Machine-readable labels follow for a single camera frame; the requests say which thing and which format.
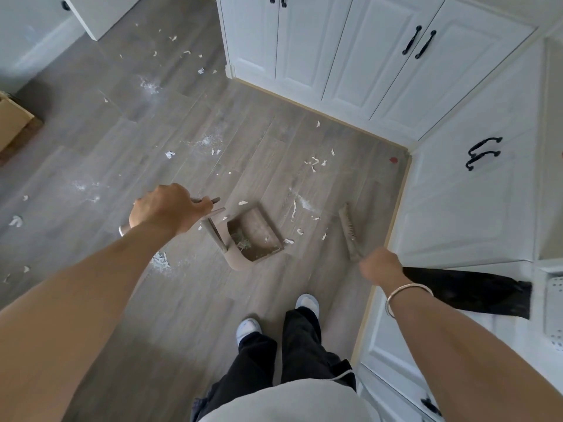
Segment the shoe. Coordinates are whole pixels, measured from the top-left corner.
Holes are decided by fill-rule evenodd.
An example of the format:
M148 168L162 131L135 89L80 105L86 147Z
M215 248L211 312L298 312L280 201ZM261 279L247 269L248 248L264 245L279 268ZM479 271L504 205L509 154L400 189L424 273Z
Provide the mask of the shoe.
M236 344L239 345L240 341L243 340L250 333L254 332L262 333L262 328L260 324L255 319L243 319L239 326L236 328Z
M319 313L320 313L319 301L313 295L305 293L304 295L298 297L297 303L295 304L295 309L299 307L309 308L311 311L315 313L317 319L319 318Z

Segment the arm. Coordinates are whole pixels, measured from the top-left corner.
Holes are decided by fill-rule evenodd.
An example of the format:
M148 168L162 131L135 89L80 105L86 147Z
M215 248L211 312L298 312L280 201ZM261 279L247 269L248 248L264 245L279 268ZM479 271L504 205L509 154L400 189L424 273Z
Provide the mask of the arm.
M411 283L397 255L384 248L375 249L360 269L387 296ZM563 415L559 392L461 312L417 287L394 296L391 309L448 422L552 422Z
M132 229L0 312L0 420L59 421L152 256L211 211L178 184L135 202Z

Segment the silver bracelet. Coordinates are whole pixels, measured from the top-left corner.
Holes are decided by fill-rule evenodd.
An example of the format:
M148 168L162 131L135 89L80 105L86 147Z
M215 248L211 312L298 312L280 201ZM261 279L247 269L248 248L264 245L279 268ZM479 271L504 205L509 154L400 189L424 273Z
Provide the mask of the silver bracelet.
M395 318L395 316L391 313L391 309L389 307L389 303L391 302L391 299L393 299L393 297L399 293L402 290L408 289L409 287L419 287L421 289L425 289L428 293L430 293L432 296L434 296L434 293L432 293L432 290L430 290L429 287L426 287L424 284L419 284L419 283L411 283L411 284L405 284L404 286L398 287L397 289L395 289L387 298L387 302L385 302L385 312L387 313L388 316Z

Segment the pants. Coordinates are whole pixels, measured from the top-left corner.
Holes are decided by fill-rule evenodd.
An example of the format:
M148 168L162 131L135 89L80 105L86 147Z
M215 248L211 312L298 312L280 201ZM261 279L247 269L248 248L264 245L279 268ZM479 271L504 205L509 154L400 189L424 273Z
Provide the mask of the pants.
M275 340L258 332L240 341L239 354L227 374L211 386L207 397L194 401L191 421L200 420L237 397L273 386L277 349ZM341 361L338 355L323 348L319 320L305 307L285 314L281 354L281 383L298 379L333 379L351 369L348 360ZM335 382L356 390L353 373Z

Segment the white shirt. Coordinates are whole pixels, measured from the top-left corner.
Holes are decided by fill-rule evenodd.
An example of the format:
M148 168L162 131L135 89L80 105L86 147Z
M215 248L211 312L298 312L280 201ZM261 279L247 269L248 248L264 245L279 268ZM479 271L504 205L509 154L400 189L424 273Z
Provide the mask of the white shirt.
M201 422L370 422L367 403L331 380L301 379L223 404Z

